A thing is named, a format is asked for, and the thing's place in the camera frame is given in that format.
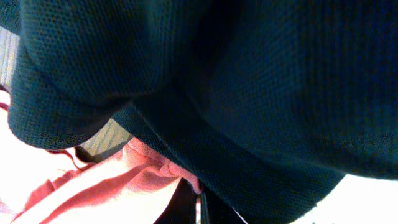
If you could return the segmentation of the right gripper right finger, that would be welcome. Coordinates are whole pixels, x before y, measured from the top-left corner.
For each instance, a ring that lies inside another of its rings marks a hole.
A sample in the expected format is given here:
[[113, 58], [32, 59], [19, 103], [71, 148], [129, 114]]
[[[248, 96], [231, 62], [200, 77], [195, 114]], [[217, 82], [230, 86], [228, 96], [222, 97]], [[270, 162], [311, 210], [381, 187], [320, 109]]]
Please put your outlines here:
[[201, 194], [201, 224], [246, 224], [246, 222], [208, 187]]

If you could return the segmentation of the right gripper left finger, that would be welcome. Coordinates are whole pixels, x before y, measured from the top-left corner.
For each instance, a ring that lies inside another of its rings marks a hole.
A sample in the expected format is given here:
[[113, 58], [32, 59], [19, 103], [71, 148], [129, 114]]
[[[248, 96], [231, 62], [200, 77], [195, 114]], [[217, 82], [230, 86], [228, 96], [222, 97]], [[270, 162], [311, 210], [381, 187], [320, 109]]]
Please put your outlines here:
[[195, 224], [197, 195], [187, 180], [181, 179], [166, 209], [154, 224]]

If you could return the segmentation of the red printed t-shirt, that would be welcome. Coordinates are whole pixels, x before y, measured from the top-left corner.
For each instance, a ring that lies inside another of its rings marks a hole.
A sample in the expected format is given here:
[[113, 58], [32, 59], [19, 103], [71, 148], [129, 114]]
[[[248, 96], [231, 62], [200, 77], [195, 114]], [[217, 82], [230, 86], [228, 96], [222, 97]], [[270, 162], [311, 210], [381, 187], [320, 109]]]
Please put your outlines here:
[[154, 223], [188, 187], [196, 207], [200, 181], [140, 140], [100, 163], [74, 148], [45, 151], [9, 128], [8, 92], [1, 92], [2, 223]]

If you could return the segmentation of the black Sydrogen garment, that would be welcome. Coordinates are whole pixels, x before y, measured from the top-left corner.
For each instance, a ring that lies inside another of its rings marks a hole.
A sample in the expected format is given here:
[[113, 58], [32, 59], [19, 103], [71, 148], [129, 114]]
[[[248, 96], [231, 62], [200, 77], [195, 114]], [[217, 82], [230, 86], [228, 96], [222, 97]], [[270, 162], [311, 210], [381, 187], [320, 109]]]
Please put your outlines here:
[[345, 174], [397, 178], [397, 2], [1, 2], [9, 124], [42, 149], [109, 119], [205, 185], [209, 215], [288, 223]]

